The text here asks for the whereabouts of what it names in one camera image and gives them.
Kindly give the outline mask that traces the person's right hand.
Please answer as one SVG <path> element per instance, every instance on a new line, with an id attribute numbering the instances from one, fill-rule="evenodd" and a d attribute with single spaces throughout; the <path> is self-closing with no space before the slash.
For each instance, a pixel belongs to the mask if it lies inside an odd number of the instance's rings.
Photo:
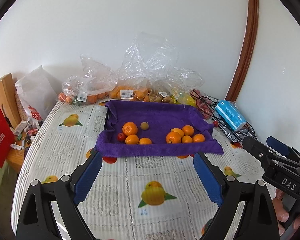
<path id="1" fill-rule="evenodd" d="M 280 224 L 280 222 L 285 223 L 289 218 L 289 213 L 283 207 L 282 198 L 284 192 L 279 189 L 276 189 L 275 194 L 276 197 L 272 199 L 272 203 L 278 220 L 279 235 L 282 236 L 283 233 L 285 232 L 285 228 Z M 293 230 L 297 230 L 299 226 L 300 226 L 300 216 L 294 220 Z"/>

